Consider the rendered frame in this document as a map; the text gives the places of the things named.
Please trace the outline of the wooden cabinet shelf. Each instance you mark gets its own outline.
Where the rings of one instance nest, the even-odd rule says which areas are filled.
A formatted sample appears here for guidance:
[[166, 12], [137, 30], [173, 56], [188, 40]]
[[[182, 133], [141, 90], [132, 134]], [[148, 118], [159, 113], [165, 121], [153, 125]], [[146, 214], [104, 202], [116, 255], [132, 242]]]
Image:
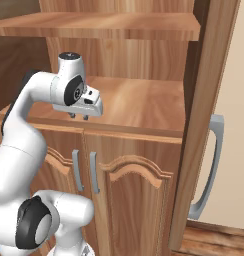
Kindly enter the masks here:
[[197, 41], [192, 13], [40, 12], [0, 20], [0, 36]]

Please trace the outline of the tall open wooden cabinet door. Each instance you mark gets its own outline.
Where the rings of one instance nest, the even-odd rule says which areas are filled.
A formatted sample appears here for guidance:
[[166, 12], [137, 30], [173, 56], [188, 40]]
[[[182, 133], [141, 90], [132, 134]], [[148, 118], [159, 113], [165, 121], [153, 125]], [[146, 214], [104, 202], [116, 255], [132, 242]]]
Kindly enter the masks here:
[[180, 248], [241, 0], [195, 0], [201, 25], [188, 46], [183, 80], [186, 122], [176, 184], [169, 248]]

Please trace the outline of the wooden arched-panel cupboard door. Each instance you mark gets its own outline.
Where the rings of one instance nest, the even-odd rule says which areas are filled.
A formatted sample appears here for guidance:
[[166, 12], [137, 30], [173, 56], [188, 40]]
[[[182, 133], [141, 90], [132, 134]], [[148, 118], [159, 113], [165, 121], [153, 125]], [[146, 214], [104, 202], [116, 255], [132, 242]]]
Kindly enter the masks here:
[[[55, 228], [39, 251], [42, 256], [99, 256], [83, 131], [54, 127], [41, 128], [40, 132], [47, 154], [30, 191], [51, 204]], [[74, 176], [73, 149], [79, 150], [82, 192], [78, 191]]]
[[87, 131], [99, 256], [170, 256], [179, 138]]

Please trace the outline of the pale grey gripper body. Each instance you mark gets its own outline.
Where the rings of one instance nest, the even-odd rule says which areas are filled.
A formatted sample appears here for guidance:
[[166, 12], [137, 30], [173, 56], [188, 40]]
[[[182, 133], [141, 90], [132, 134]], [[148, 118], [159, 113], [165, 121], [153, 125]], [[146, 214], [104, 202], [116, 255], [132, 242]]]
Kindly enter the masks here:
[[101, 116], [103, 114], [103, 104], [101, 98], [98, 98], [95, 104], [85, 104], [77, 101], [71, 106], [61, 106], [54, 104], [53, 108], [60, 112], [82, 114], [88, 116]]

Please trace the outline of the wooden cabinet frame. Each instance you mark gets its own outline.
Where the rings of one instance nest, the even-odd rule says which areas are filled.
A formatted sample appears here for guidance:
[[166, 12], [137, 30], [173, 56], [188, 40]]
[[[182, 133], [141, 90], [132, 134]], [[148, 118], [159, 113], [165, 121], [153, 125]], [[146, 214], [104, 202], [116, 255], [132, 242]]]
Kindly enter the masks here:
[[[195, 0], [39, 0], [40, 12], [192, 13]], [[72, 51], [80, 54], [88, 83], [103, 102], [103, 114], [71, 118], [44, 103], [29, 113], [41, 128], [83, 131], [84, 153], [92, 193], [87, 131], [179, 138], [186, 122], [184, 75], [188, 46], [197, 41], [42, 37], [49, 58]]]

